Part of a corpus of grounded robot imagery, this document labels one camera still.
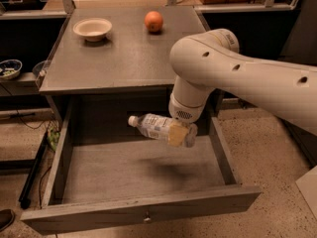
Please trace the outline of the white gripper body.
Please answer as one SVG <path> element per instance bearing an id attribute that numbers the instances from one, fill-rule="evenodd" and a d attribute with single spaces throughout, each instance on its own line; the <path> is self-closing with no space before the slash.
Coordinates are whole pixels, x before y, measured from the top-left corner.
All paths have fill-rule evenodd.
<path id="1" fill-rule="evenodd" d="M 169 99 L 168 111 L 173 119 L 184 123 L 194 123 L 200 118 L 204 107 L 205 104 L 198 107 L 187 107 L 178 102 L 172 93 Z"/>

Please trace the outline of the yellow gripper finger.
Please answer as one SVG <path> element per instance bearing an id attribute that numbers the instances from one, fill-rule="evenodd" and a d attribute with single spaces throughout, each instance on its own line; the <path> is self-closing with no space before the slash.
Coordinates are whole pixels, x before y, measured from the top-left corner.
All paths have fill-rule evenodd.
<path id="1" fill-rule="evenodd" d="M 168 143 L 179 147 L 189 132 L 189 126 L 185 123 L 173 120 L 169 126 Z"/>

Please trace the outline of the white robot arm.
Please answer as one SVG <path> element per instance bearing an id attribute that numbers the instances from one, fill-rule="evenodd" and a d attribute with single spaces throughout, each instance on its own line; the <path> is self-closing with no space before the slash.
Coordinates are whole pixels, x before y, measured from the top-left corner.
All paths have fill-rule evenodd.
<path id="1" fill-rule="evenodd" d="M 184 37 L 171 48 L 176 79 L 169 100 L 172 118 L 197 121 L 210 93 L 229 92 L 317 135 L 317 67 L 239 54 L 229 30 Z"/>

